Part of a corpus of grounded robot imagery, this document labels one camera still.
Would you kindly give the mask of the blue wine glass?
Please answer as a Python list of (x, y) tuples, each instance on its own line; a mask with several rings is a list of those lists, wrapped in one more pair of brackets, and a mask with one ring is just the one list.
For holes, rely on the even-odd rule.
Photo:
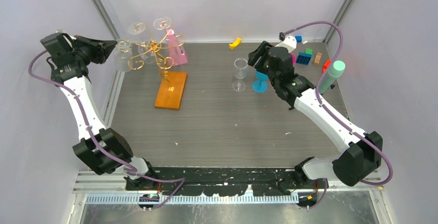
[(257, 93), (263, 93), (267, 90), (267, 80), (269, 79), (266, 74), (256, 71), (256, 80), (252, 84), (252, 88)]

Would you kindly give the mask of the pink wine glass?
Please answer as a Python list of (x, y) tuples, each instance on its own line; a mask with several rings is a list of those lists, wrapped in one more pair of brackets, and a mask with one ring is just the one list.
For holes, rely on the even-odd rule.
[(295, 64), (296, 64), (296, 56), (293, 53), (291, 53), (291, 56), (292, 56), (292, 65), (295, 66)]

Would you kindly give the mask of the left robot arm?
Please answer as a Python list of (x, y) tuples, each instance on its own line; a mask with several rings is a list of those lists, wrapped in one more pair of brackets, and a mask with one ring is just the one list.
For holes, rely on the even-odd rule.
[(73, 146), (75, 156), (97, 175), (124, 172), (128, 186), (154, 189), (159, 177), (152, 165), (134, 156), (128, 142), (104, 123), (92, 97), (87, 67), (90, 63), (105, 63), (117, 41), (53, 33), (40, 42), (49, 54), (48, 82), (61, 89), (77, 123), (79, 142)]

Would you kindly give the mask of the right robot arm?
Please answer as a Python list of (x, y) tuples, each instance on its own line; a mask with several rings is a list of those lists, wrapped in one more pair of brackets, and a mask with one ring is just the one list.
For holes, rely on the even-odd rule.
[(277, 96), (307, 116), (336, 146), (340, 155), (309, 157), (295, 166), (295, 182), (308, 188), (316, 179), (335, 178), (354, 186), (382, 164), (383, 138), (367, 133), (334, 109), (307, 78), (295, 73), (291, 52), (295, 44), (262, 42), (248, 55), (248, 65), (268, 76)]

